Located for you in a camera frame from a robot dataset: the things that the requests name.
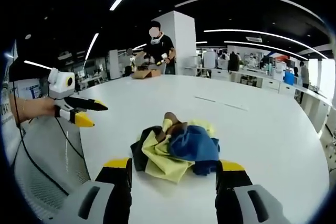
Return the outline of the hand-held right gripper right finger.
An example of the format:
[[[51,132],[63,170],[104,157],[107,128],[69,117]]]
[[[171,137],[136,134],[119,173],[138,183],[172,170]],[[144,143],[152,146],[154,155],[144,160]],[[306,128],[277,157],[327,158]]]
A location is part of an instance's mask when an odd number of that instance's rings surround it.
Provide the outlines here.
[[[218,223],[290,222],[269,191],[253,184],[241,165],[225,160],[217,163],[215,208]]]

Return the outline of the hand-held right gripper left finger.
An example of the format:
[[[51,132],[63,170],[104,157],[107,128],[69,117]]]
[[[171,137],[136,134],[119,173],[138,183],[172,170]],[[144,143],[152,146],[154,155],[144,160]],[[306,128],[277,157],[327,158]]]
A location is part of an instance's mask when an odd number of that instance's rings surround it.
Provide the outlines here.
[[[112,159],[66,198],[56,223],[128,223],[131,189],[132,159]]]

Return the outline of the person's left hand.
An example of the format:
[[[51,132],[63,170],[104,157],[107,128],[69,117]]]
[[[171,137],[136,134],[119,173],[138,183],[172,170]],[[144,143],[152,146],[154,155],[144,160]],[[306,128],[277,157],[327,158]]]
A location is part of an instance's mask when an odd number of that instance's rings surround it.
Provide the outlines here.
[[[47,97],[26,100],[23,105],[23,115],[26,120],[39,116],[55,116],[55,101]]]

